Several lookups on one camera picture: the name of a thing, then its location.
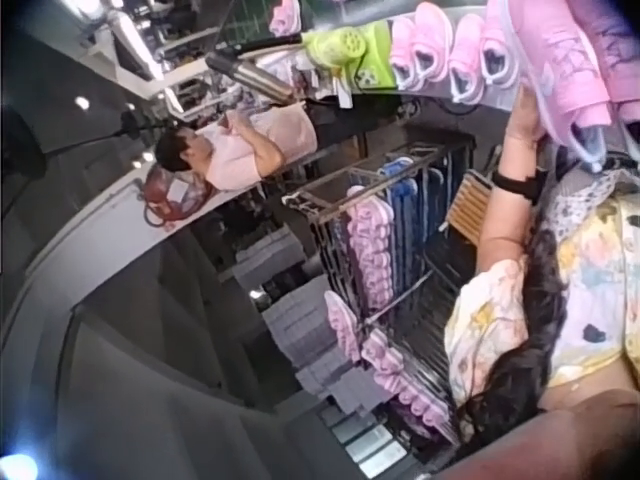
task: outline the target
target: yellow floral blouse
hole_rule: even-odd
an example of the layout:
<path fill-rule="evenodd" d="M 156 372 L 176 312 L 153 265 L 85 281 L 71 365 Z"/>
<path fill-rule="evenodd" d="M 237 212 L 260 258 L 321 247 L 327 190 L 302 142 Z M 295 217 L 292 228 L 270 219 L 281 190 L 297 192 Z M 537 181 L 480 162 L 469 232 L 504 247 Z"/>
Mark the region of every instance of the yellow floral blouse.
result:
<path fill-rule="evenodd" d="M 547 227 L 559 242 L 557 258 L 567 285 L 567 319 L 552 356 L 550 386 L 588 375 L 624 354 L 640 379 L 640 194 L 625 193 L 619 180 L 604 182 L 605 187 L 601 182 L 595 193 L 581 191 L 549 209 L 556 218 Z M 587 207 L 572 209 L 576 201 Z M 460 292 L 445 330 L 458 406 L 484 389 L 500 355 L 527 338 L 525 268 L 525 258 L 501 261 Z"/>

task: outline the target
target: man in pink shirt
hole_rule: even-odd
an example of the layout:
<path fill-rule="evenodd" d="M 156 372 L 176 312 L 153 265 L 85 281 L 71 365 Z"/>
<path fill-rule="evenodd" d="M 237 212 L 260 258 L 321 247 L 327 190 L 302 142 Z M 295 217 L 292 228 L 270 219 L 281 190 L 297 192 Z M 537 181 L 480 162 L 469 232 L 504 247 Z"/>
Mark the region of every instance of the man in pink shirt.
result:
<path fill-rule="evenodd" d="M 201 174 L 217 190 L 243 189 L 319 148 L 380 126 L 381 116 L 395 113 L 398 101 L 379 98 L 359 100 L 350 110 L 301 102 L 250 119 L 230 111 L 197 132 L 168 129 L 156 144 L 156 159 L 171 172 Z"/>

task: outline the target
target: wooden slat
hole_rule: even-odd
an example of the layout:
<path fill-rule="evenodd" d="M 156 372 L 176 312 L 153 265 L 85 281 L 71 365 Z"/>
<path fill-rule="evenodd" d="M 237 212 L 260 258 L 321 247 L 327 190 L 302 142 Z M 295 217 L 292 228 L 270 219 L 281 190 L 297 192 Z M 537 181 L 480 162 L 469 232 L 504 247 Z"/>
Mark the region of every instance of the wooden slat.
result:
<path fill-rule="evenodd" d="M 491 190 L 488 180 L 478 178 L 477 172 L 467 172 L 460 189 L 447 212 L 447 222 L 467 240 L 478 245 L 484 215 L 489 203 Z"/>

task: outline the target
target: black wristband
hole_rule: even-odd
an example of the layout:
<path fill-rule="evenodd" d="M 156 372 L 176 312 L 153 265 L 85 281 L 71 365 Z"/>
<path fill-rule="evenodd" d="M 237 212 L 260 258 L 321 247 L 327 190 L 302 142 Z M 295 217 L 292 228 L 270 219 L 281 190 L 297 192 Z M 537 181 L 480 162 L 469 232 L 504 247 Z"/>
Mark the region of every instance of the black wristband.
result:
<path fill-rule="evenodd" d="M 523 196 L 534 205 L 538 201 L 538 197 L 540 196 L 540 187 L 543 184 L 543 182 L 539 181 L 537 176 L 527 177 L 526 180 L 514 180 L 512 178 L 505 177 L 497 170 L 493 172 L 492 180 L 496 187 L 507 192 Z"/>

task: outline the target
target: black trousers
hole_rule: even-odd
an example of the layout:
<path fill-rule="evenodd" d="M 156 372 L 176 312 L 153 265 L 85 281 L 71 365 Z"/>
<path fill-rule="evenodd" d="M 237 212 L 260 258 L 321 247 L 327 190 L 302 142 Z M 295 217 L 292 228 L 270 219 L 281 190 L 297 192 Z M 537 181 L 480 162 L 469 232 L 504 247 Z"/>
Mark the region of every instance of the black trousers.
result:
<path fill-rule="evenodd" d="M 350 109 L 340 108 L 330 97 L 322 103 L 307 101 L 306 110 L 316 131 L 318 150 L 322 150 L 376 130 L 388 123 L 400 105 L 397 95 L 354 95 Z"/>

